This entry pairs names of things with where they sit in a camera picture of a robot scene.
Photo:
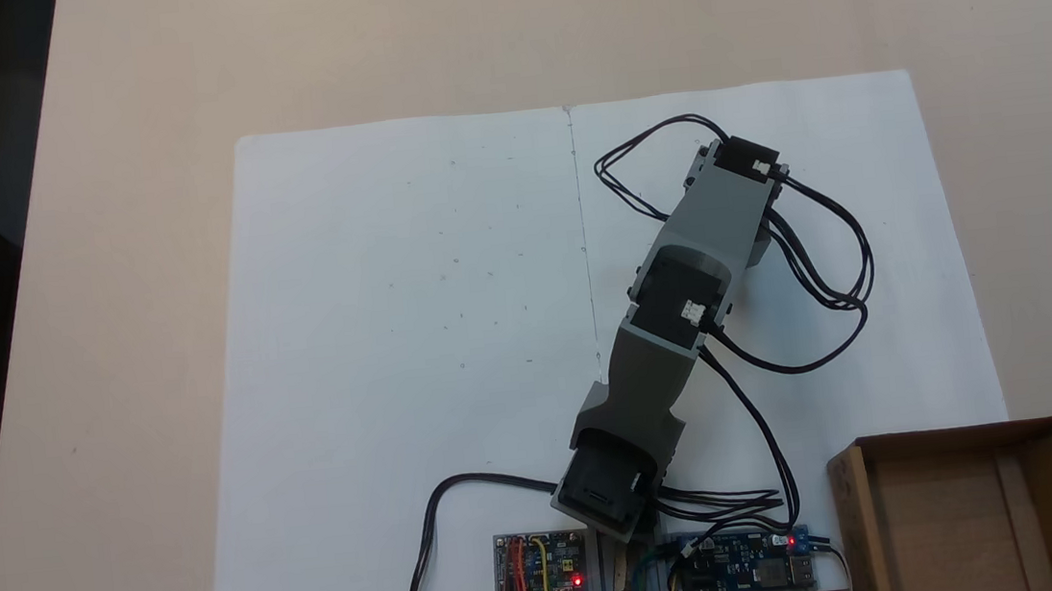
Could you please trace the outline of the dark grey moving gripper finger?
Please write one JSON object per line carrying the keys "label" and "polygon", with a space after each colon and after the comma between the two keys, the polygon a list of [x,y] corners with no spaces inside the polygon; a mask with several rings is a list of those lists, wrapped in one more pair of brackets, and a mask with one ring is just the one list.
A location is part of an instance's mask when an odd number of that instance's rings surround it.
{"label": "dark grey moving gripper finger", "polygon": [[771,241],[772,233],[769,221],[763,220],[760,222],[757,231],[755,231],[753,242],[751,242],[751,249],[745,262],[745,270],[757,267],[761,260],[764,259],[766,250],[769,249]]}

